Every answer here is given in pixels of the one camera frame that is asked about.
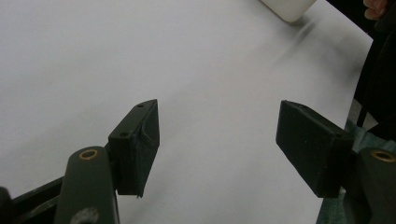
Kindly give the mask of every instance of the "person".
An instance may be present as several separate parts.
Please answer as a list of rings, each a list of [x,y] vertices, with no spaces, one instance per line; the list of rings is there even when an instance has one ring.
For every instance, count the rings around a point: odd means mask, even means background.
[[[388,0],[363,0],[363,4],[368,8],[364,12],[364,16],[373,21],[377,21],[386,12]]]

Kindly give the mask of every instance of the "white object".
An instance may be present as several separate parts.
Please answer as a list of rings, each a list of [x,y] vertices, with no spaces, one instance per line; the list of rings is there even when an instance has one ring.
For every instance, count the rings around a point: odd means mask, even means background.
[[[122,224],[310,224],[321,199],[276,145],[281,100],[343,127],[371,39],[325,1],[4,0],[0,185],[13,197],[157,98],[161,145]]]
[[[262,0],[280,18],[287,22],[300,19],[317,0]]]

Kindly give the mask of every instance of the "machine part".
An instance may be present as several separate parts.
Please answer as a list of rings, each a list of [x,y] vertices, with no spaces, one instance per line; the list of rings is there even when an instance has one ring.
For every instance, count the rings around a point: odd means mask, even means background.
[[[67,163],[55,224],[119,223],[108,152],[87,147]]]
[[[282,101],[276,143],[319,198],[338,196],[351,135],[305,105]]]
[[[135,106],[108,137],[108,149],[120,176],[119,195],[142,197],[160,145],[157,100]]]
[[[0,187],[0,223],[11,224],[14,213],[14,204],[8,190]]]
[[[370,224],[394,224],[396,155],[378,148],[365,148],[356,161],[356,170],[373,213]]]

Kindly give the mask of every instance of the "white surface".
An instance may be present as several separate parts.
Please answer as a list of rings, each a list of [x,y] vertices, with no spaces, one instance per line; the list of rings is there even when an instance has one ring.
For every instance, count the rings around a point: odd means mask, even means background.
[[[315,223],[275,142],[279,104],[343,126],[371,40],[326,2],[288,25],[258,0],[2,1],[0,185],[13,197],[159,100],[161,146],[121,223]]]
[[[262,0],[265,5],[271,8],[282,20],[295,22],[317,0]]]

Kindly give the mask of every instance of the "bolt hole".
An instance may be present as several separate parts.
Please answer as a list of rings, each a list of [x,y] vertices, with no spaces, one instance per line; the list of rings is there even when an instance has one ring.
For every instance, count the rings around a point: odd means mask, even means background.
[[[372,156],[381,161],[396,162],[396,158],[392,154],[385,151],[373,151]]]
[[[97,156],[97,154],[98,154],[97,150],[88,149],[88,150],[85,150],[85,151],[81,152],[79,154],[79,158],[84,160],[84,161],[88,161],[88,160],[91,160],[91,159],[95,158]]]

